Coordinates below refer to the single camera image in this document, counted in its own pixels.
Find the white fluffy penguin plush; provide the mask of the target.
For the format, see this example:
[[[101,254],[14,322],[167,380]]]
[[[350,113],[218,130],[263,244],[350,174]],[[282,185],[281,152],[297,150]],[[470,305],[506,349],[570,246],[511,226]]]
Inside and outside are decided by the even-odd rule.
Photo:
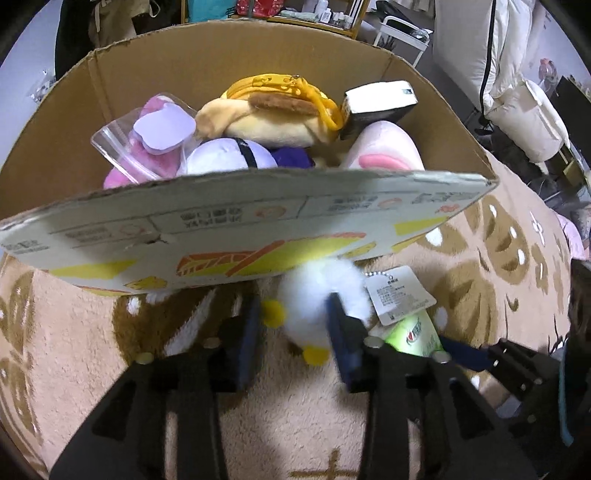
[[[280,279],[276,296],[262,302],[263,324],[280,328],[301,349],[305,363],[322,366],[329,360],[327,302],[336,293],[346,315],[370,325],[373,306],[363,270],[347,259],[304,263]]]

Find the pink swirl roll plush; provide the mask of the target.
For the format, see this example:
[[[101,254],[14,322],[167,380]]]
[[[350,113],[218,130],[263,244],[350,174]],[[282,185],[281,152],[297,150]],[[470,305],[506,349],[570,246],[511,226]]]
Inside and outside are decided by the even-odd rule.
[[[412,137],[397,124],[385,120],[363,129],[339,166],[344,169],[425,170]]]

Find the purple white-haired doll plush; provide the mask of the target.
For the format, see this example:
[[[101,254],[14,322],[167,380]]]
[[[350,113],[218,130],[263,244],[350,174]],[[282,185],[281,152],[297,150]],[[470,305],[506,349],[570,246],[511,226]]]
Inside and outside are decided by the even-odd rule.
[[[298,168],[315,166],[300,147],[268,150],[252,140],[218,138],[201,143],[181,161],[177,175],[205,175],[246,169]]]

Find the pink plush bear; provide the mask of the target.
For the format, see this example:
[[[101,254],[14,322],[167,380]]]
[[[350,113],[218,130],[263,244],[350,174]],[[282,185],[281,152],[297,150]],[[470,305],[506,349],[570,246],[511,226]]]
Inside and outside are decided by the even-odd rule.
[[[172,102],[173,100],[166,95],[155,95],[141,108],[139,117],[159,111],[165,104]],[[145,169],[163,179],[174,178],[176,176],[181,163],[179,148],[175,148],[161,155],[154,155],[144,148],[141,138],[138,137],[134,131],[130,132],[128,144],[131,149],[132,157]],[[113,166],[105,177],[103,181],[104,189],[112,189],[132,184],[132,181],[125,176],[123,171],[129,173],[139,183],[150,181],[150,178],[144,175],[134,165],[131,165],[126,159],[120,159],[119,163],[121,169]]]

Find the purple item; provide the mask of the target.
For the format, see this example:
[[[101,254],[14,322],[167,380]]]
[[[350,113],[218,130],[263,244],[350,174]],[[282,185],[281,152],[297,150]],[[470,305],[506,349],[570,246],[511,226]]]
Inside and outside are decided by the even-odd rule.
[[[181,161],[200,143],[195,121],[197,112],[172,94],[159,93],[158,95],[166,95],[173,102],[143,117],[139,117],[139,113],[144,105],[136,108],[101,127],[90,139],[91,145],[111,164],[111,168],[115,166],[121,169],[119,160],[126,159],[150,178],[148,182],[167,179],[160,178],[145,169],[132,157],[128,144],[131,131],[141,138],[144,148],[154,155],[161,155],[179,148]],[[123,173],[132,181],[129,185],[141,184],[126,171]]]

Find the yellow plush dog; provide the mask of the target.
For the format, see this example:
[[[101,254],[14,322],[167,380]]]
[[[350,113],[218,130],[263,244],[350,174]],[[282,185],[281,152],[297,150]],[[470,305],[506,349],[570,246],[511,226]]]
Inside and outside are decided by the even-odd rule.
[[[250,140],[267,148],[308,148],[335,141],[345,126],[341,106],[297,75],[242,78],[195,115],[197,135]]]

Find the cardboard box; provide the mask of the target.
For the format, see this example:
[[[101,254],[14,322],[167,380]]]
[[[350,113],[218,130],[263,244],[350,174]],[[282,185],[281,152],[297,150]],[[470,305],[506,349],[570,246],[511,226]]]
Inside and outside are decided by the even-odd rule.
[[[249,21],[88,54],[1,171],[1,249],[130,295],[369,259],[498,184],[432,84],[388,51]]]

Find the cream folded mattress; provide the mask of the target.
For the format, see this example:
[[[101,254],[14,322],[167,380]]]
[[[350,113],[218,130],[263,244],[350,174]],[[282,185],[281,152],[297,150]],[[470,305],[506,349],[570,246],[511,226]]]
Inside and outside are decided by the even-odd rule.
[[[570,145],[566,125],[547,94],[524,74],[544,12],[538,1],[435,3],[436,63],[533,163]]]

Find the white rolling cart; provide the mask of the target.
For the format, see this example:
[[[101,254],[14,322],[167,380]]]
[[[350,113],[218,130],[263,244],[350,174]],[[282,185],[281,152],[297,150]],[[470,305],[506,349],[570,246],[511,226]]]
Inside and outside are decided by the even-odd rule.
[[[415,60],[412,62],[412,66],[417,67],[431,43],[433,33],[434,31],[431,29],[421,28],[410,21],[388,15],[381,21],[373,45],[378,47],[382,39],[386,38],[403,42],[418,51]]]

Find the wooden bookshelf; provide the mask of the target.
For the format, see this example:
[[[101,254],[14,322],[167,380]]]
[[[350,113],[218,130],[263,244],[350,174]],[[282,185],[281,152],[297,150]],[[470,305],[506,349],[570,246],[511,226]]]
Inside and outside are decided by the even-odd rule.
[[[182,23],[249,19],[303,26],[356,39],[370,1],[180,1]]]

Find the black coat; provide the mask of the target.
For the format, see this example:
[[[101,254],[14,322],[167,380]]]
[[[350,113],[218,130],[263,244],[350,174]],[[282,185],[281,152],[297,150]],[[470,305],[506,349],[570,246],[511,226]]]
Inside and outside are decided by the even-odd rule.
[[[89,24],[97,1],[63,0],[55,45],[55,76],[61,79],[94,49]]]

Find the beige trench coat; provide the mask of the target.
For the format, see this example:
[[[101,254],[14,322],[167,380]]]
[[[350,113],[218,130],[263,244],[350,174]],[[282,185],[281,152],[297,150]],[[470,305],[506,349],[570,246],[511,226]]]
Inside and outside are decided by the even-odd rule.
[[[142,14],[155,18],[160,6],[149,0],[102,0],[92,10],[88,28],[89,38],[97,47],[128,40],[138,35],[133,19]]]

